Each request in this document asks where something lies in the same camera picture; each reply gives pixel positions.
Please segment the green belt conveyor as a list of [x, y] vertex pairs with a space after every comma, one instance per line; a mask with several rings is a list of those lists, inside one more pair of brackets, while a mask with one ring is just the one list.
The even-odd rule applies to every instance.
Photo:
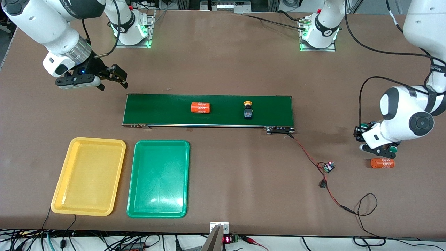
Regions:
[[[251, 120], [243, 116], [252, 102]], [[192, 102], [207, 102], [210, 113], [192, 113]], [[128, 94], [124, 127], [261, 128], [268, 135], [295, 133], [291, 96]]]

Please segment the yellow plastic tray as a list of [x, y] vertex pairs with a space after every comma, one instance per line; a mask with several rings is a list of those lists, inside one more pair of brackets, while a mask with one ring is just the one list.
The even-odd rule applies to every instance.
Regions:
[[122, 140], [74, 138], [67, 150], [51, 210], [60, 214], [110, 215], [125, 151]]

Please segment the green plastic tray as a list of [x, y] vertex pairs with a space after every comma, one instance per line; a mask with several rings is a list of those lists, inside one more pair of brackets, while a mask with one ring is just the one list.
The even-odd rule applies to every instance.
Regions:
[[187, 213], [190, 144], [142, 140], [135, 144], [127, 216], [183, 218]]

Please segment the red clip lead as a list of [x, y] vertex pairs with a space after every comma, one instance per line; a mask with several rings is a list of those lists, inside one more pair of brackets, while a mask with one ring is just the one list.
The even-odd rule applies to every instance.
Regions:
[[250, 237], [247, 237], [247, 236], [245, 236], [245, 235], [239, 235], [239, 238], [240, 238], [242, 241], [247, 242], [247, 243], [250, 244], [250, 245], [259, 246], [259, 247], [262, 247], [263, 249], [265, 249], [266, 251], [269, 251], [268, 248], [266, 248], [265, 246], [259, 244], [257, 241], [255, 241], [254, 239], [252, 239], [252, 238], [250, 238]]

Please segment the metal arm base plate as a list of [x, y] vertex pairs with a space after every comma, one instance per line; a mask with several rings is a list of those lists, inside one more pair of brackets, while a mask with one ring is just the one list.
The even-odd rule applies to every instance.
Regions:
[[299, 31], [299, 44], [300, 51], [320, 51], [320, 52], [335, 52], [336, 51], [336, 35], [339, 32], [339, 28], [334, 32], [331, 38], [330, 45], [325, 48], [316, 48], [308, 43], [308, 38], [311, 35], [311, 16], [306, 16], [298, 21], [298, 27], [304, 28], [305, 30]]
[[117, 48], [150, 48], [157, 11], [144, 13], [134, 9], [132, 13], [135, 14], [135, 21], [126, 33], [120, 34]]

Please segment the silver machine frame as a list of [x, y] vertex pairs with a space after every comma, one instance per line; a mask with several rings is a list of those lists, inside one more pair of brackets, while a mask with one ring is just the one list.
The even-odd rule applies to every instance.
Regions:
[[252, 11], [250, 0], [200, 0], [200, 10], [247, 13]]

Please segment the silver metal bracket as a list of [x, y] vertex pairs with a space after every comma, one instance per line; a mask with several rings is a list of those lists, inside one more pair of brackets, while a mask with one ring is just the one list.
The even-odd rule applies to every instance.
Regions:
[[210, 233], [217, 228], [217, 232], [223, 232], [224, 235], [229, 234], [229, 222], [212, 221], [210, 223]]

